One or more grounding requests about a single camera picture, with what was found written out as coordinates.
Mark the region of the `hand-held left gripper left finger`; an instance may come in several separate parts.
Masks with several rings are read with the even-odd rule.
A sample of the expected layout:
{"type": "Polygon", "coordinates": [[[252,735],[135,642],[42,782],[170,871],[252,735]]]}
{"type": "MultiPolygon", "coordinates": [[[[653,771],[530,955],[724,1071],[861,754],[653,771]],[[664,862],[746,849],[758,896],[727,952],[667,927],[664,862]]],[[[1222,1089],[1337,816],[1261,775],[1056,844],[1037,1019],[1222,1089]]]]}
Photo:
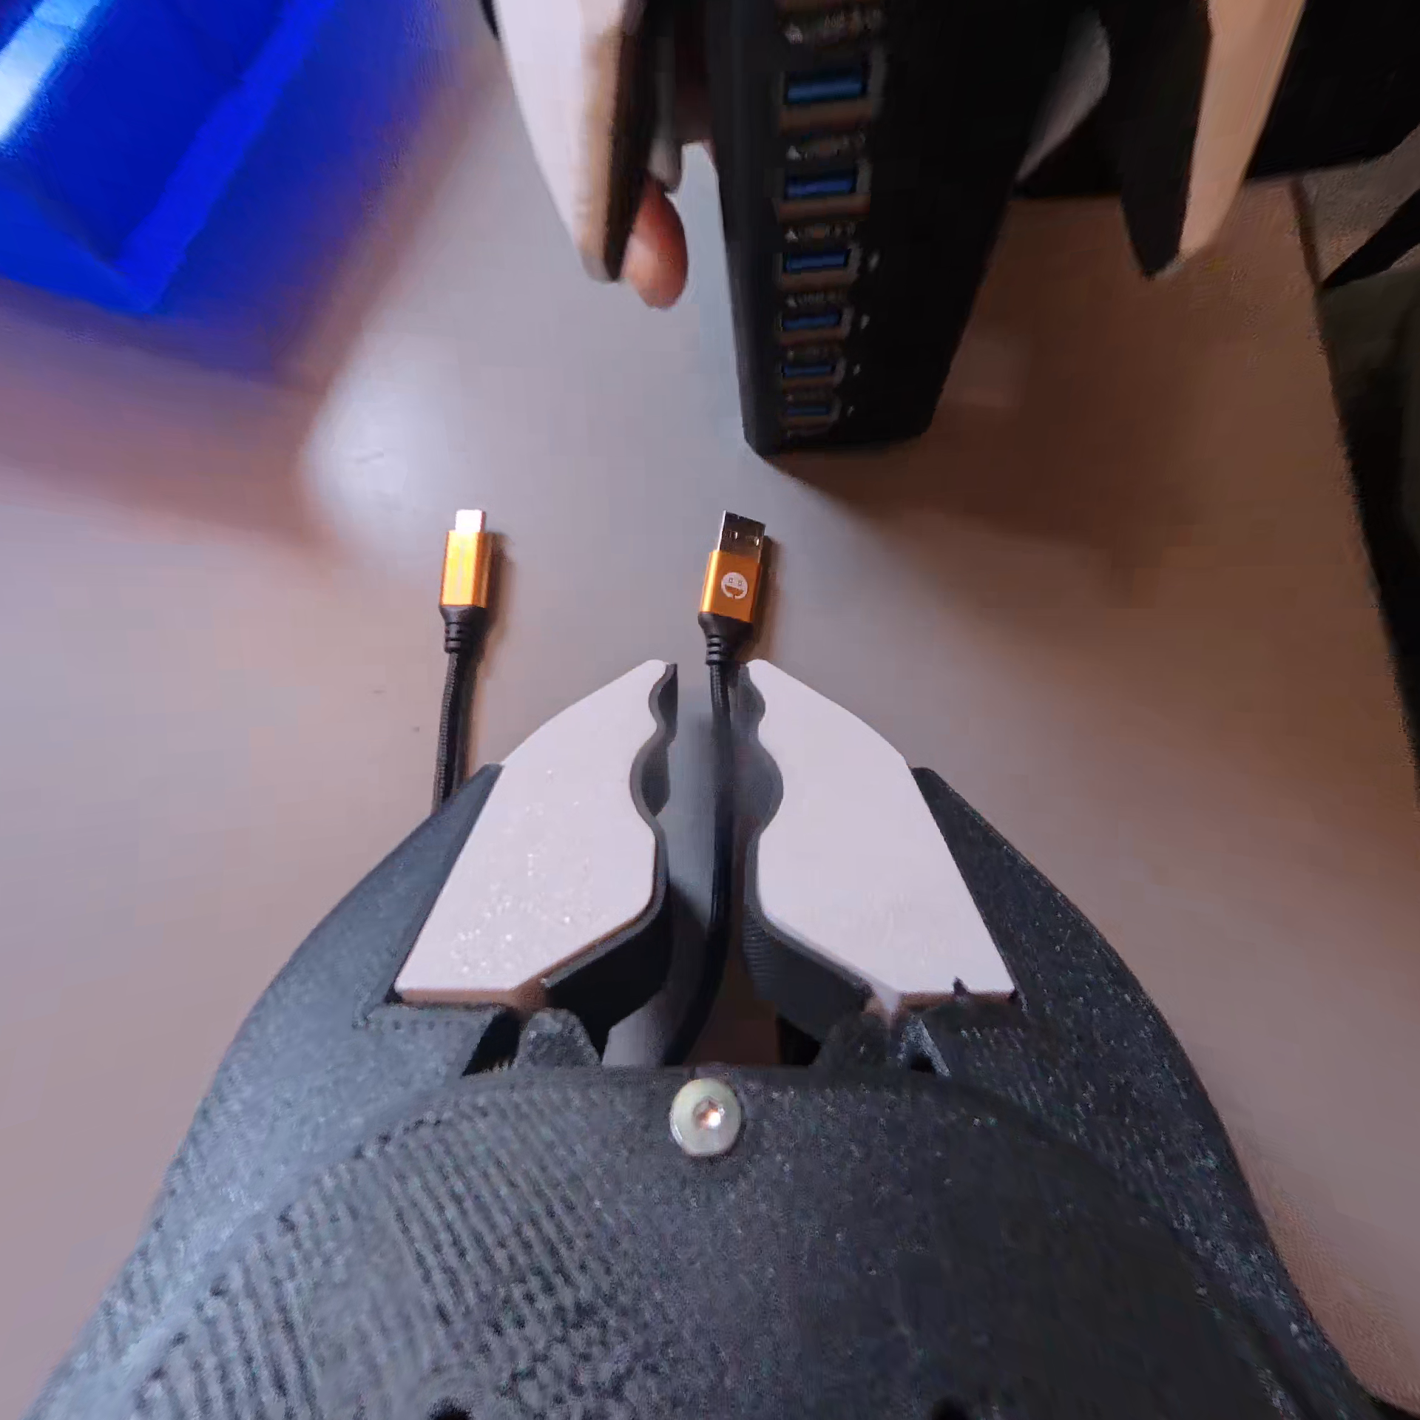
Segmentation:
{"type": "Polygon", "coordinates": [[[666,985],[678,668],[645,660],[503,760],[394,981],[417,1007],[574,1016],[604,1053],[666,985]]]}

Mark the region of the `blue plastic bin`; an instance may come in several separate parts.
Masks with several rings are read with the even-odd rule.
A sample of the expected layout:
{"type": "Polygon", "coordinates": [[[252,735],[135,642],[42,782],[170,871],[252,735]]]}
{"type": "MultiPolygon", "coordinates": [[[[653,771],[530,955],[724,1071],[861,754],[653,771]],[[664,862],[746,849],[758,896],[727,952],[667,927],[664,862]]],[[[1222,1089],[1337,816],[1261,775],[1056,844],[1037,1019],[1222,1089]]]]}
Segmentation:
{"type": "Polygon", "coordinates": [[[336,9],[3,3],[3,278],[153,310],[336,9]]]}

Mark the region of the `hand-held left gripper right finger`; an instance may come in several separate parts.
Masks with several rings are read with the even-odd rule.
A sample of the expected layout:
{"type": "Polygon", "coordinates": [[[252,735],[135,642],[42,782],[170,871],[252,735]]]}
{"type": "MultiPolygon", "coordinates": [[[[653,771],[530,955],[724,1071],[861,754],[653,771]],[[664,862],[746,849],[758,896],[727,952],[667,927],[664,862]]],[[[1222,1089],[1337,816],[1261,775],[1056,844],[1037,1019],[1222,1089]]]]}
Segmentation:
{"type": "Polygon", "coordinates": [[[756,994],[826,1043],[1018,989],[907,759],[864,719],[768,660],[746,668],[765,802],[744,859],[756,994]]]}

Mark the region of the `large black USB hub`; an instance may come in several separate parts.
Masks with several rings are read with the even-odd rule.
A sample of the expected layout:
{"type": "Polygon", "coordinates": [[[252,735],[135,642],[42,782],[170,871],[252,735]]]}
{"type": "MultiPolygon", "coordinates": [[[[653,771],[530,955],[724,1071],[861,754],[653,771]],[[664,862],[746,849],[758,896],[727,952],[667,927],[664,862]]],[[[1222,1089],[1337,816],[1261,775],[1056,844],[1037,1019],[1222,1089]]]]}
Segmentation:
{"type": "Polygon", "coordinates": [[[931,424],[1037,111],[1058,3],[706,3],[743,433],[777,457],[931,424]]]}

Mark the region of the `person's green sweatshirt torso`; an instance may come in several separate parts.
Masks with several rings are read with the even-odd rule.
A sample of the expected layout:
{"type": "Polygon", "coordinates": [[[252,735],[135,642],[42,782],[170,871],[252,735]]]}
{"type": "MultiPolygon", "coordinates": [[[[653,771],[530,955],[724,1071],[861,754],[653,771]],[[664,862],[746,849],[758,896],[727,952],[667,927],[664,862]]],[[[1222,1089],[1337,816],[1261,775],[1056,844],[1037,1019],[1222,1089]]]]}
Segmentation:
{"type": "Polygon", "coordinates": [[[1292,194],[1394,680],[1417,734],[1417,157],[1323,168],[1292,194]]]}

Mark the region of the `person's right hand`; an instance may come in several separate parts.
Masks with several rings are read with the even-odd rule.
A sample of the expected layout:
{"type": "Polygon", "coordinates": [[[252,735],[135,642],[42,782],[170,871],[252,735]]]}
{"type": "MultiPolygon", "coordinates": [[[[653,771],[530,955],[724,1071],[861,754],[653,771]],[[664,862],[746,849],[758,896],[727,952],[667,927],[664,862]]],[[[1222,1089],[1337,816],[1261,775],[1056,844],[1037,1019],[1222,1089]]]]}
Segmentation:
{"type": "Polygon", "coordinates": [[[657,74],[645,180],[620,278],[657,310],[676,305],[688,282],[685,226],[675,204],[684,180],[684,152],[712,152],[712,105],[701,50],[684,41],[657,74]]]}

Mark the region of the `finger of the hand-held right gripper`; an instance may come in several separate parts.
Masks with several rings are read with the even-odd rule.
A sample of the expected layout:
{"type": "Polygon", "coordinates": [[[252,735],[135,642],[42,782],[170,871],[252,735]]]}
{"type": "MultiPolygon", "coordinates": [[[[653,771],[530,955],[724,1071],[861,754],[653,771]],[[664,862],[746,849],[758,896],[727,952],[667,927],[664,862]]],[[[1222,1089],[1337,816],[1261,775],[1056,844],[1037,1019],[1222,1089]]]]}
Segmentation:
{"type": "Polygon", "coordinates": [[[659,129],[666,3],[497,1],[525,132],[585,271],[622,279],[659,129]]]}
{"type": "Polygon", "coordinates": [[[1302,1],[1129,1],[1117,18],[1117,176],[1145,275],[1195,257],[1244,185],[1302,1]]]}

